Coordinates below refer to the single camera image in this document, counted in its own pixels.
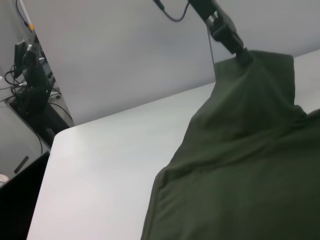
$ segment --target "white table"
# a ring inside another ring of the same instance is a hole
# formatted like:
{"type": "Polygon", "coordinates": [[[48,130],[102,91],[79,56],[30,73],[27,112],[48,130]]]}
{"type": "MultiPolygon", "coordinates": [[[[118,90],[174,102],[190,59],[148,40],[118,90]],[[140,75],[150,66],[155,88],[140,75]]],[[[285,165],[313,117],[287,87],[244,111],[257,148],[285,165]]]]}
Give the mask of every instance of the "white table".
{"type": "MultiPolygon", "coordinates": [[[[297,103],[320,107],[320,51],[295,61],[297,103]]],[[[209,84],[58,134],[28,240],[139,240],[157,173],[182,142],[209,84]]]]}

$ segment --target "white tabletop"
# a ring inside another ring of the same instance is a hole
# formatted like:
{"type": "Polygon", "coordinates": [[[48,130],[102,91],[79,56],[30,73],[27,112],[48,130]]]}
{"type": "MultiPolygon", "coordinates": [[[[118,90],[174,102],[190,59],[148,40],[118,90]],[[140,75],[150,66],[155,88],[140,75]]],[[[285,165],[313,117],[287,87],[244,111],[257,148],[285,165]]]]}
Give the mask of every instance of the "white tabletop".
{"type": "MultiPolygon", "coordinates": [[[[296,58],[296,103],[320,107],[320,51],[296,58]]],[[[54,140],[28,240],[139,240],[157,173],[209,84],[67,129],[54,140]]]]}

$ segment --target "dark green cloth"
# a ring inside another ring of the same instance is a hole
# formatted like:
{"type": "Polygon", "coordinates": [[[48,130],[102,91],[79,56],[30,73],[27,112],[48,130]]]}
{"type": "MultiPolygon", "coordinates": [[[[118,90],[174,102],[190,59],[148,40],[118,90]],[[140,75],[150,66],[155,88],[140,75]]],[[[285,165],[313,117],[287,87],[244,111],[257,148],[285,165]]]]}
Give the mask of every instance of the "dark green cloth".
{"type": "Polygon", "coordinates": [[[320,238],[320,113],[294,105],[292,56],[251,53],[216,65],[155,179],[142,240],[320,238]]]}

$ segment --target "green fabric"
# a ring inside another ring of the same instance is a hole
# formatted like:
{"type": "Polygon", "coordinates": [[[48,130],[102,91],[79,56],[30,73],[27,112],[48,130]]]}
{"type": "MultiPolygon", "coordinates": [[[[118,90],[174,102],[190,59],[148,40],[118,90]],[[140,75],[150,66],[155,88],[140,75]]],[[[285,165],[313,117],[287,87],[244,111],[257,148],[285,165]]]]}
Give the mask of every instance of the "green fabric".
{"type": "Polygon", "coordinates": [[[294,105],[294,60],[252,51],[216,85],[157,175],[142,240],[320,238],[320,113],[294,105]]]}

